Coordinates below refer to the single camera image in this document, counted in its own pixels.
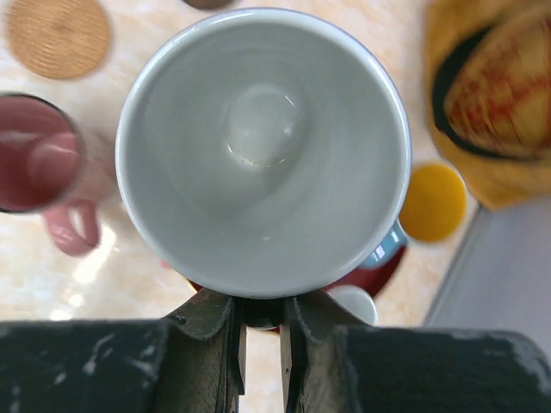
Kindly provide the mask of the dark walnut coaster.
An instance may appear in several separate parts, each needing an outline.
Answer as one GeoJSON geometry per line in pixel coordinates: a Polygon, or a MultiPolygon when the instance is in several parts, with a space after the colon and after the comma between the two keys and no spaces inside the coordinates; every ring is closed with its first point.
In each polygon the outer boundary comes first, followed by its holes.
{"type": "Polygon", "coordinates": [[[230,7],[234,0],[183,0],[188,6],[198,10],[218,10],[230,7]]]}

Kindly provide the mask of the grey blue mug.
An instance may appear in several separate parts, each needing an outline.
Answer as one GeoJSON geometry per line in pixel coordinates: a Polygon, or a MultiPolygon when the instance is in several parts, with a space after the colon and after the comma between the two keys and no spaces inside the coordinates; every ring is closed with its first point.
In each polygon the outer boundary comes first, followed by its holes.
{"type": "Polygon", "coordinates": [[[121,197],[161,260],[252,299],[374,261],[412,164],[406,111],[358,40],[288,9],[199,21],[147,62],[115,142],[121,197]]]}

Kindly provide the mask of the small pink mug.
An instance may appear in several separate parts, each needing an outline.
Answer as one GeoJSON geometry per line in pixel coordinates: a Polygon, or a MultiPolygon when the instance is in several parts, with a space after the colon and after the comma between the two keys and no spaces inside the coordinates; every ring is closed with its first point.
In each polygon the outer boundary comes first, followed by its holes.
{"type": "Polygon", "coordinates": [[[377,324],[378,311],[375,302],[365,290],[353,285],[342,285],[333,287],[327,293],[354,317],[366,324],[377,324]]]}

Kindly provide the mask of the tall pink ghost mug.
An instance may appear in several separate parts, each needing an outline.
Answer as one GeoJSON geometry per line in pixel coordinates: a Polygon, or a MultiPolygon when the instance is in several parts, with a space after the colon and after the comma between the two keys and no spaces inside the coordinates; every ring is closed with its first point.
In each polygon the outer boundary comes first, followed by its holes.
{"type": "Polygon", "coordinates": [[[100,242],[99,204],[116,190],[114,142],[50,102],[1,95],[1,211],[38,213],[69,256],[100,242]]]}

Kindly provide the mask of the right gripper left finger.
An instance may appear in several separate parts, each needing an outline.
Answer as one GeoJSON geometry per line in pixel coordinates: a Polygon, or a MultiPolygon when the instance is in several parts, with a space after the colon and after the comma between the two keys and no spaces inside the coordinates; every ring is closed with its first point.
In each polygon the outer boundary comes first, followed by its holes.
{"type": "Polygon", "coordinates": [[[1,325],[4,412],[234,412],[241,313],[202,290],[159,319],[1,325]]]}

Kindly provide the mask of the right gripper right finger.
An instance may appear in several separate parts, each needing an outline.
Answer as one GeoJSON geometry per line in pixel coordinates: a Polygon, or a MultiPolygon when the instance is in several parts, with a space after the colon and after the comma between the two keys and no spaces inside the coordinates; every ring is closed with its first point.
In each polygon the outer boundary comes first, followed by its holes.
{"type": "Polygon", "coordinates": [[[282,301],[288,412],[547,412],[550,365],[510,331],[382,328],[326,293],[282,301]]]}

